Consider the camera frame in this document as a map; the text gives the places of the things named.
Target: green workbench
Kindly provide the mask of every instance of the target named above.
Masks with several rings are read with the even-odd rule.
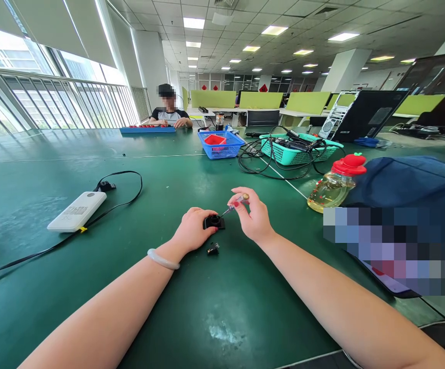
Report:
[[[346,150],[367,158],[416,152]],[[329,169],[340,157],[335,153],[321,167]],[[209,160],[191,130],[125,137],[118,130],[45,130],[1,139],[0,266],[60,241],[63,235],[48,232],[48,223],[100,178],[123,170],[143,176],[137,202],[51,254],[0,272],[0,369],[18,366],[64,319],[149,248],[166,242],[188,208],[222,212],[236,186],[257,191],[277,232],[417,326],[443,321],[421,299],[388,295],[345,251],[323,239],[322,215],[309,209],[302,195],[319,175],[312,171],[293,181],[297,191],[285,181],[244,174],[236,158]],[[138,191],[136,175],[111,181],[117,190],[108,193],[99,212]],[[120,368],[275,368],[340,349],[244,236],[236,214],[225,220],[226,230],[211,238],[220,254],[208,257],[203,245],[182,261]]]

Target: metal railing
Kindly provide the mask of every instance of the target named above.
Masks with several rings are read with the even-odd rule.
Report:
[[[0,69],[0,135],[136,125],[151,114],[146,90]]]

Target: green desk divider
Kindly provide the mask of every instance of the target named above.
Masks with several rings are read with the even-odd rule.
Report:
[[[421,115],[430,112],[443,100],[444,95],[410,95],[395,111],[396,114]]]
[[[188,91],[185,87],[181,88],[181,96],[183,98],[183,110],[187,110],[188,108]]]
[[[354,101],[354,96],[355,96],[355,95],[353,95],[353,94],[345,94],[345,95],[342,95],[342,96],[339,98],[337,104],[340,105],[340,106],[349,106],[349,105]]]
[[[334,104],[337,101],[338,97],[339,94],[332,94],[332,98],[330,99],[329,104],[325,107],[325,109],[331,110],[334,107]]]
[[[292,92],[286,109],[310,114],[321,114],[330,92]]]
[[[236,91],[192,90],[192,107],[234,108]]]
[[[242,109],[279,109],[282,95],[282,92],[242,91],[239,107]]]

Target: red item on tray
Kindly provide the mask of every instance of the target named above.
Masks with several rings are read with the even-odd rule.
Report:
[[[226,144],[226,138],[217,136],[217,135],[209,135],[204,141],[208,145],[225,145]]]

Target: red bottle cap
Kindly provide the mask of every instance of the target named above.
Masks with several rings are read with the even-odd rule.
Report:
[[[342,174],[348,177],[354,177],[366,173],[366,168],[362,165],[366,158],[361,153],[349,154],[341,160],[334,162],[332,172]]]

